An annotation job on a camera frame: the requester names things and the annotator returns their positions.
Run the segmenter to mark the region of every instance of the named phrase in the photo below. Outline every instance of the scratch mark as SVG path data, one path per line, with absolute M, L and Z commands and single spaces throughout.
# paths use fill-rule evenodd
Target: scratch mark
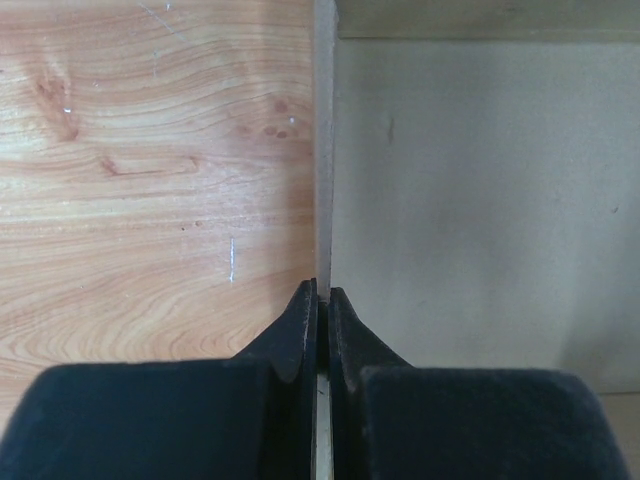
M 158 22 L 160 22 L 160 24 L 162 24 L 164 26 L 164 28 L 166 28 L 167 30 L 169 30 L 173 35 L 175 35 L 176 37 L 178 37 L 180 40 L 182 40 L 183 42 L 187 42 L 187 39 L 184 37 L 184 35 L 176 32 L 171 25 L 169 25 L 167 22 L 165 22 L 164 20 L 162 20 L 162 18 L 160 18 L 158 16 L 158 14 L 156 12 L 154 12 L 153 10 L 151 10 L 149 7 L 147 7 L 144 3 L 140 2 L 138 3 L 138 5 L 140 6 L 140 8 L 143 8 L 149 15 L 151 15 L 153 18 L 155 18 Z
M 231 268 L 231 273 L 229 274 L 229 282 L 233 283 L 233 277 L 236 270 L 236 246 L 235 240 L 231 237 L 231 250 L 229 252 L 229 266 Z
M 154 50 L 153 51 L 153 78 L 157 77 L 158 75 L 158 51 Z

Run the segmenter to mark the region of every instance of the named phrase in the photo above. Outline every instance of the wood grain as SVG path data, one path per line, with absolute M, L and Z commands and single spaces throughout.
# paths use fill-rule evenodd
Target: wood grain
M 313 275 L 310 21 L 0 1 L 0 428 L 49 365 L 233 355 Z

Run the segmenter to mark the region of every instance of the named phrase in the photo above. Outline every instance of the black clamp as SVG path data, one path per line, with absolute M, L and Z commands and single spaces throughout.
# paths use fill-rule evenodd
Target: black clamp
M 45 371 L 0 444 L 0 478 L 315 478 L 319 371 L 336 480 L 630 478 L 576 377 L 411 367 L 314 280 L 231 359 Z

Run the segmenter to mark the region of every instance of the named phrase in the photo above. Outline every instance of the clamp jaw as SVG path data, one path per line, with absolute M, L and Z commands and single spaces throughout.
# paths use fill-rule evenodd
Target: clamp jaw
M 414 368 L 315 280 L 231 359 L 45 371 L 0 444 L 0 478 L 315 478 L 319 371 L 336 480 L 630 478 L 576 377 Z

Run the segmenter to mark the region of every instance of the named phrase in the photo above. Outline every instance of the light wood panel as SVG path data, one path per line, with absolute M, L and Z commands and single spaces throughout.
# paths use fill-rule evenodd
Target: light wood panel
M 640 46 L 337 46 L 332 284 L 408 361 L 640 390 Z
M 0 1 L 0 428 L 49 365 L 233 355 L 313 275 L 310 22 Z
M 337 0 L 343 38 L 640 40 L 636 0 Z

